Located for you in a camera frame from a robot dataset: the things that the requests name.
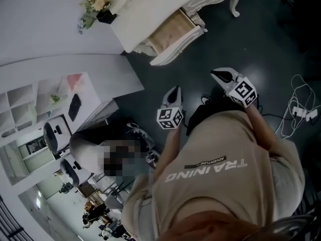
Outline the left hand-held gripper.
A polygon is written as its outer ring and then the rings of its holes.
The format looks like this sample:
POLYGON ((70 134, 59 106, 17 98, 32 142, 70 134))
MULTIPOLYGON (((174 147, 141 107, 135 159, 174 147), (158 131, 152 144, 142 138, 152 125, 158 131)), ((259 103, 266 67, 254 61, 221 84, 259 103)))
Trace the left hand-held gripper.
POLYGON ((183 97, 180 86, 170 89, 157 110, 156 121, 163 130, 177 129, 184 118, 183 97))

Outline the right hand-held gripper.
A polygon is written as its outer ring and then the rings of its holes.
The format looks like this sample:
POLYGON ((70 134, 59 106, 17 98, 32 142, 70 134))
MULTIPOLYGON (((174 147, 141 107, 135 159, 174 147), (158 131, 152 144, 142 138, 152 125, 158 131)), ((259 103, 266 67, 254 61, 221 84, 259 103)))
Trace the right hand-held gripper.
MULTIPOLYGON (((230 67, 221 67, 211 70, 211 76, 217 83, 228 91, 232 84, 232 78, 235 78, 239 73, 230 67)), ((228 96, 237 104, 247 108, 257 99, 257 91, 254 85, 247 77, 238 76, 228 96)))

